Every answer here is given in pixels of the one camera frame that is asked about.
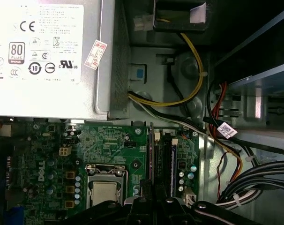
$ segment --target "green circuit board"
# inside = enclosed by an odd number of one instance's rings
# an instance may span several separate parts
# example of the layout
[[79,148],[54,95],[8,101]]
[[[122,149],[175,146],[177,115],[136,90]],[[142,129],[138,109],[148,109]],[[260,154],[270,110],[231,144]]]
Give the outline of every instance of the green circuit board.
[[[148,177],[147,127],[20,121],[11,126],[14,160],[9,188],[23,190],[19,205],[25,209],[25,225],[51,225],[85,210],[90,198],[88,165],[123,166],[124,199],[139,196],[140,180]],[[155,133],[160,134],[154,148],[155,171],[163,178],[166,193],[183,199],[185,190],[197,194],[199,136],[182,128],[156,127]]]
[[[146,174],[146,127],[30,122],[20,127],[23,149],[16,149],[15,186],[27,191],[22,202],[26,225],[52,224],[85,210],[87,164],[124,165],[126,197],[139,194],[134,189]],[[71,148],[70,154],[61,147]]]
[[164,181],[166,193],[183,198],[185,190],[197,195],[199,188],[199,136],[182,128],[155,129],[156,176]]

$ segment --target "cpu socket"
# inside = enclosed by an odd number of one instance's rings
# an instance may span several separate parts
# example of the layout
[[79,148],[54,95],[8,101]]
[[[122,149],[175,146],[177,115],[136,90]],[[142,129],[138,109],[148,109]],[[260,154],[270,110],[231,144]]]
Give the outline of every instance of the cpu socket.
[[122,165],[86,165],[88,175],[86,208],[104,201],[123,204],[127,196],[128,172]]

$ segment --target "power supply unit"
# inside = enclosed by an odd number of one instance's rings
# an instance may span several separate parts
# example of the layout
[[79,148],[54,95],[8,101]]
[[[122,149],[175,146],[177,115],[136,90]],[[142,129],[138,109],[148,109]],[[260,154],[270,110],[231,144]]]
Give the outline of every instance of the power supply unit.
[[0,116],[127,117],[121,0],[0,0]]

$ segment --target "sticker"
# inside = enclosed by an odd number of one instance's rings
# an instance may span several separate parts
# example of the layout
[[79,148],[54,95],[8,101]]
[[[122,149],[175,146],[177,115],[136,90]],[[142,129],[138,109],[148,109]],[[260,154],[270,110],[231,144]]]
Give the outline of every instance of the sticker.
[[233,137],[237,134],[237,131],[233,129],[230,125],[227,123],[221,124],[220,127],[217,128],[217,130],[226,138],[229,139],[230,137]]
[[92,69],[97,69],[99,62],[101,60],[101,57],[103,57],[106,47],[107,47],[106,43],[95,40],[94,45],[85,62],[85,66],[88,66]]
[[0,1],[0,12],[0,82],[80,82],[83,5]]

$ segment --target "white connector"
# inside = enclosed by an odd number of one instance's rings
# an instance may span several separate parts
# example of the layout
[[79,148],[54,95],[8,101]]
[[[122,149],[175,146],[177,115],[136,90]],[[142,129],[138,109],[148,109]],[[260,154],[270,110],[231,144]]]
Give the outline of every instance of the white connector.
[[155,132],[155,142],[159,142],[161,139],[161,133],[160,132]]
[[59,156],[69,156],[71,154],[71,146],[61,147],[59,149]]
[[177,138],[172,138],[172,141],[171,141],[172,146],[177,146],[178,143],[179,143],[179,140]]
[[184,202],[188,208],[190,208],[197,200],[197,195],[194,194],[191,188],[184,190]]

